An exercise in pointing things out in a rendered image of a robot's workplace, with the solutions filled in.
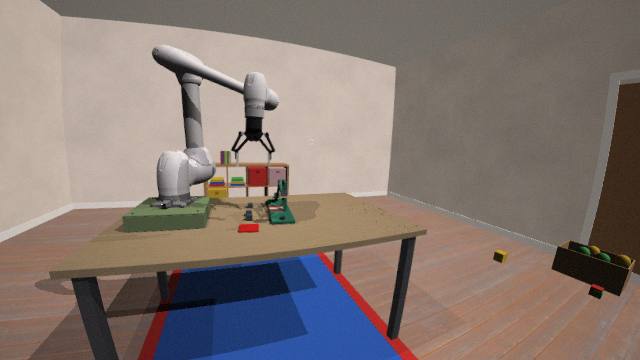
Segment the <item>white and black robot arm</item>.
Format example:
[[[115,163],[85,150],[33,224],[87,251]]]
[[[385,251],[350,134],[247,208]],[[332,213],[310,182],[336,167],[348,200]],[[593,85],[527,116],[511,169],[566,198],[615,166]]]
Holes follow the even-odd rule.
[[[154,60],[171,69],[181,85],[186,149],[184,152],[163,152],[160,156],[157,164],[159,200],[151,207],[165,207],[165,203],[166,208],[187,207],[187,203],[197,200],[197,197],[190,196],[190,186],[208,181],[216,172],[216,164],[203,143],[199,96],[203,78],[243,94],[245,118],[263,119],[264,105],[265,110],[271,111],[279,104],[278,95],[269,90],[263,74],[251,72],[243,84],[181,51],[167,45],[158,45],[152,50]]]

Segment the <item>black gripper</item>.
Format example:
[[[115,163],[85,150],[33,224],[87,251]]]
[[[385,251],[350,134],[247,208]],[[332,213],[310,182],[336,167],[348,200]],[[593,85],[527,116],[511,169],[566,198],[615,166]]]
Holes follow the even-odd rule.
[[[237,144],[241,138],[241,136],[243,136],[245,134],[245,136],[247,137],[242,144],[237,148]],[[267,138],[267,141],[271,147],[272,150],[270,150],[266,144],[262,141],[261,137],[265,136]],[[231,151],[235,152],[235,159],[236,159],[236,167],[238,167],[238,156],[239,156],[239,150],[243,147],[243,145],[247,142],[247,141],[260,141],[261,144],[265,147],[265,149],[269,152],[268,153],[268,167],[270,167],[270,160],[271,160],[271,152],[275,152],[275,149],[270,141],[269,138],[269,133],[262,133],[262,119],[259,118],[246,118],[246,131],[245,132],[241,132],[239,131],[238,137],[231,149]]]

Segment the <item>red flat square plate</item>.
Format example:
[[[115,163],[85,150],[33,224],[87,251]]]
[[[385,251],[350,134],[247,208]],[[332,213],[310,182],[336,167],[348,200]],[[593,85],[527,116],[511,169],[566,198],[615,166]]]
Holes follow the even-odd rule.
[[[258,224],[240,224],[238,232],[259,232],[259,227]]]

